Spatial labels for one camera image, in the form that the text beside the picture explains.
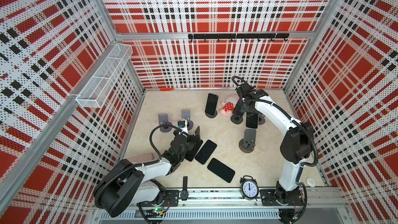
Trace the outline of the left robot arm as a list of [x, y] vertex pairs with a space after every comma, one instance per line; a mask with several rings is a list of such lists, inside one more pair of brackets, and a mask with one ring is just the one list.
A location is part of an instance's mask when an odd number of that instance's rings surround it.
[[160, 128], [174, 129], [174, 139], [164, 153], [150, 140], [150, 145], [157, 154], [156, 159], [145, 162], [132, 162], [129, 159], [119, 161], [112, 170], [96, 185], [93, 196], [94, 205], [104, 209], [111, 217], [116, 217], [131, 204], [143, 202], [162, 204], [165, 199], [165, 187], [156, 179], [175, 172], [187, 155], [192, 155], [200, 147], [200, 128], [194, 134], [188, 133], [188, 121], [180, 120], [178, 125], [161, 124]]

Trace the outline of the black phone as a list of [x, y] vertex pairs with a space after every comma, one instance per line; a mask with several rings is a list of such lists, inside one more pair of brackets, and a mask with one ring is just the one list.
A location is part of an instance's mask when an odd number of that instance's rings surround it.
[[259, 122], [259, 115], [257, 113], [247, 113], [246, 114], [246, 127], [257, 129]]
[[208, 94], [205, 113], [213, 114], [217, 110], [218, 96], [212, 93]]
[[216, 148], [217, 148], [216, 143], [214, 143], [211, 140], [207, 140], [206, 143], [203, 145], [203, 147], [195, 156], [195, 160], [200, 164], [205, 164]]
[[187, 160], [187, 161], [192, 162], [193, 159], [195, 158], [195, 156], [197, 155], [199, 149], [201, 148], [202, 144], [203, 144], [202, 140], [200, 140], [199, 142], [196, 142], [194, 144], [193, 148], [186, 153], [184, 159]]
[[233, 169], [226, 166], [216, 158], [211, 159], [207, 169], [227, 183], [231, 183], [233, 177], [235, 176], [235, 171]]

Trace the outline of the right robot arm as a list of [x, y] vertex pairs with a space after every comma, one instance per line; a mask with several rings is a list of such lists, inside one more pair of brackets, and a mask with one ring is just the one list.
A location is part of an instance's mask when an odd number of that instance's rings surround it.
[[303, 170], [317, 166], [319, 160], [313, 126], [293, 117], [267, 92], [251, 86], [243, 78], [233, 76], [232, 82], [236, 87], [237, 102], [231, 121], [240, 124], [244, 118], [247, 122], [255, 122], [264, 117], [280, 132], [277, 144], [283, 164], [274, 190], [274, 202], [287, 206], [295, 200], [304, 200], [301, 194]]

